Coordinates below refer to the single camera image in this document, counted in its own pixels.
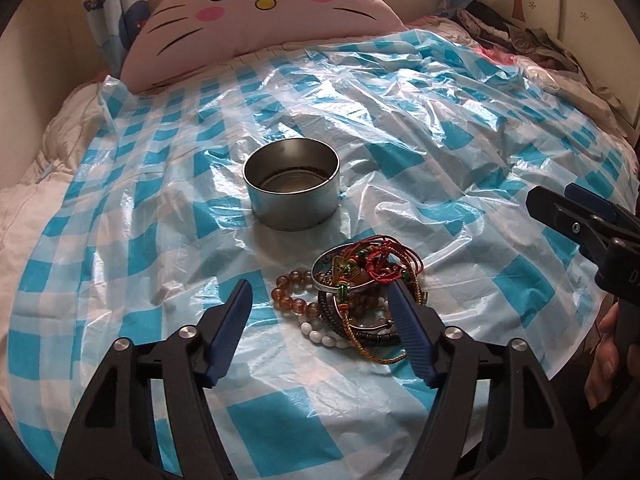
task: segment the hello kitty pillow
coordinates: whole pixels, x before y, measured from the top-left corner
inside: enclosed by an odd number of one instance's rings
[[[379,36],[402,29],[382,0],[163,0],[122,68],[129,91],[288,41]]]

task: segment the blue gripper pad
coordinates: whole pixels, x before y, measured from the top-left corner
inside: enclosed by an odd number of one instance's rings
[[[564,197],[588,209],[603,220],[611,224],[616,223],[618,214],[615,206],[609,200],[603,199],[588,189],[584,189],[577,184],[569,184],[564,188]]]
[[[401,280],[396,280],[387,289],[389,310],[414,374],[424,380],[427,386],[436,388],[439,380],[433,366],[436,359],[435,348],[420,322],[419,317],[423,316],[418,316],[416,312],[416,309],[426,311],[427,307],[416,304],[401,283]]]
[[[212,386],[215,386],[219,378],[224,377],[229,370],[253,302],[251,284],[247,280],[240,280],[224,305],[212,307],[221,309],[220,314],[224,315],[209,347],[207,377],[211,380]]]

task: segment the jewelry pile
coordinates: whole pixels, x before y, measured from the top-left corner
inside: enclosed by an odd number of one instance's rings
[[[414,250],[392,237],[375,235],[327,251],[312,270],[279,276],[271,299],[275,308],[298,314],[300,331],[312,342],[329,348],[354,346],[373,362],[394,364],[406,354],[383,359],[369,350],[400,343],[383,285],[401,278],[415,301],[424,304],[426,293],[417,279],[423,270]],[[317,301],[291,297],[293,291],[309,285],[318,290]]]

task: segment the screw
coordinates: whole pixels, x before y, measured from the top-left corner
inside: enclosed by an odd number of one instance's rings
[[[447,326],[444,335],[449,339],[460,339],[462,337],[462,330],[457,326]]]
[[[197,333],[198,329],[193,325],[183,326],[178,332],[182,339],[191,339],[192,337],[195,337]]]
[[[513,341],[511,341],[511,348],[518,352],[524,352],[527,348],[529,348],[529,345],[523,339],[514,339]]]
[[[116,339],[113,343],[113,349],[117,352],[122,352],[129,348],[130,342],[126,337],[121,337],[120,339]]]

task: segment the metal tin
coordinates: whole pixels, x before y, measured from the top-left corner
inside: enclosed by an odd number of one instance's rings
[[[297,137],[267,144],[242,168],[258,220],[283,231],[321,224],[340,202],[340,159],[319,140]]]

